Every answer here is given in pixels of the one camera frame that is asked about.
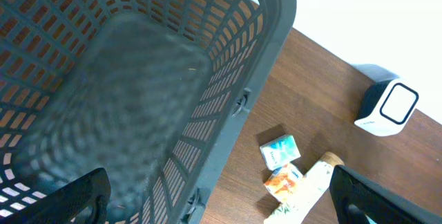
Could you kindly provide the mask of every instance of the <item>wooden floor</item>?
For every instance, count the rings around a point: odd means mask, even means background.
[[[294,136],[305,173],[326,151],[348,167],[442,214],[442,126],[415,111],[398,135],[377,138],[353,125],[373,82],[296,30],[269,76],[209,199],[202,223],[262,223],[278,202],[259,144]],[[329,192],[304,223],[337,223]]]

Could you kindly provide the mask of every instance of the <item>white device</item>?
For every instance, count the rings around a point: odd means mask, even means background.
[[[378,82],[365,92],[354,124],[380,137],[397,134],[407,124],[418,100],[419,94],[401,79]]]

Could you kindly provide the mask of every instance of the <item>small box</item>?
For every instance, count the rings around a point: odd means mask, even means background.
[[[380,137],[397,134],[407,124],[418,100],[419,94],[401,79],[378,82],[365,92],[354,124]]]
[[[302,174],[290,162],[277,168],[265,182],[264,186],[280,203],[287,203],[291,199],[301,182]]]
[[[270,170],[301,157],[292,135],[284,135],[260,147],[265,164]]]

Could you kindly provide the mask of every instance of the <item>snack package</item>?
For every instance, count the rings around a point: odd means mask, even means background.
[[[276,169],[264,186],[281,203],[286,203],[292,198],[301,179],[302,174],[298,168],[289,162]]]
[[[260,147],[267,168],[275,170],[301,157],[292,135],[284,135]]]
[[[282,203],[264,224],[301,224],[329,188],[336,165],[344,165],[344,162],[332,152],[324,153],[302,180],[296,182],[294,190],[284,195],[284,201],[280,200]]]

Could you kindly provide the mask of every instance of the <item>laundry basket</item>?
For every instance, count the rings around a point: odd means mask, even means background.
[[[295,11],[0,0],[0,218],[103,167],[109,223],[197,223]]]

